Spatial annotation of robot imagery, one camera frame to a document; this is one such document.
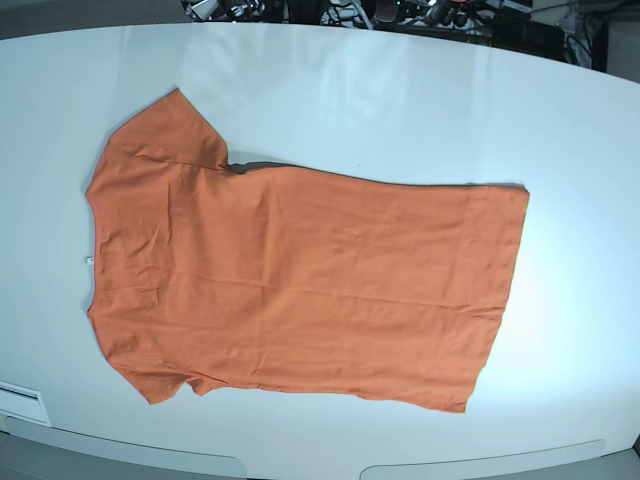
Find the orange fabric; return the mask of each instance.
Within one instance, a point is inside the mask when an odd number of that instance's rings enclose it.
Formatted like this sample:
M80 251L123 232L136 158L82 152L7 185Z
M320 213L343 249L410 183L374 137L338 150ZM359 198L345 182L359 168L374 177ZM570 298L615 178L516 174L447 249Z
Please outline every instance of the orange fabric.
M507 302L528 193L299 167L243 174L175 90L116 131L87 191L88 315L149 403L183 382L464 411Z

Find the white table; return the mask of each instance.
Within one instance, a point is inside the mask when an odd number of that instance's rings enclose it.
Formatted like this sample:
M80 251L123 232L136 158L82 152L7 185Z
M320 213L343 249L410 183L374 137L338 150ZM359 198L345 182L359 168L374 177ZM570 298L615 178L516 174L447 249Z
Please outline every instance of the white table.
M228 141L398 183L531 192L503 325L466 414L183 387L149 406L85 316L84 199L110 132L178 86ZM286 25L106 28L0 42L0 380L54 427L240 458L249 476L529 452L640 432L640 85L526 55Z

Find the floor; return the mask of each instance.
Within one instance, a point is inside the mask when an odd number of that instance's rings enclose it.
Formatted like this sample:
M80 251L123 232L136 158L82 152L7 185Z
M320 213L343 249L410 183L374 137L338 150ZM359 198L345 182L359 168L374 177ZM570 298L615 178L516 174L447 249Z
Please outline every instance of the floor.
M0 40L116 25L185 23L178 0L2 0Z
M0 432L0 478L2 480L232 480L117 462L50 447ZM634 450L593 460L511 475L492 480L636 480L640 457Z

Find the black wire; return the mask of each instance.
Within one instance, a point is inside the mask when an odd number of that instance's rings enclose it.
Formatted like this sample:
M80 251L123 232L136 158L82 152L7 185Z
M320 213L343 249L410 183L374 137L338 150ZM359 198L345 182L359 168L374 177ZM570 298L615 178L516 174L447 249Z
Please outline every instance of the black wire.
M336 22L336 21L333 19L333 17L331 16L331 9L330 9L330 8L329 8L329 9L327 9L327 11L326 11L326 12L324 12L324 14L323 14L323 18L324 18L324 15L326 15L326 16L327 16L327 25L329 25L330 27L337 27L337 26L338 26L338 22Z
M595 0L595 1L590 1L588 4L589 5L607 5L610 3L618 3L620 0ZM630 4L630 3L635 3L639 0L627 0L625 2L623 2L624 4ZM540 12L546 12L548 10L555 10L556 8L565 8L565 7L572 7L574 5L585 5L584 0L573 0L570 2L566 2L566 3L559 3L557 5L550 5L548 7L542 7L542 8L534 8L533 10L530 10L528 12L519 12L519 13L514 13L512 15L506 16L506 17L500 17L500 18L496 18L495 20L492 20L489 23L486 23L485 25L482 25L480 27L478 26L473 26L473 27L469 27L469 28L465 28L462 30L456 30L455 33L452 32L450 35L445 35L443 37L440 38L447 38L448 36L451 35L455 35L455 34L459 34L459 33L467 33L467 32L471 32L473 30L477 30L479 28L488 28L488 27L493 27L493 26L497 26L497 25L501 25L503 23L508 23L514 20L523 20L526 19L526 17L528 17L529 15L533 15L534 13L540 13ZM609 12L613 10L617 10L618 8L620 8L622 5L616 5L614 8L612 8Z
M341 26L342 26L342 19L340 18L340 12L339 12L339 11L338 11L338 9L336 8L335 3L332 3L332 4L331 4L331 7L333 7L333 11L336 13L336 17L338 18L338 23L337 23L337 25L341 27Z
M573 51L573 48L569 46L566 40L564 44L564 53L569 55L569 63L571 63L571 65L578 65L578 57L576 57L576 52Z
M587 55L589 55L589 58L591 58L591 51L585 46L584 43L582 43L580 40L578 40L576 37L574 37L573 35L567 35L567 40L566 42L571 45L571 42L569 42L569 40L573 40L574 42L576 42L578 45L580 45L580 48L582 48L585 53Z

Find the t-shirt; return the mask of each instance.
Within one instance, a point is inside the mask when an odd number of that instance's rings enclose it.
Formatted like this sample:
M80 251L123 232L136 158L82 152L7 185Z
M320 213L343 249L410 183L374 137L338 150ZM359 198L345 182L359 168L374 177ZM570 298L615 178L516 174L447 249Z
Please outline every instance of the t-shirt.
M149 403L187 382L462 412L500 326L528 193L296 166L237 174L174 90L110 137L87 199L88 316Z

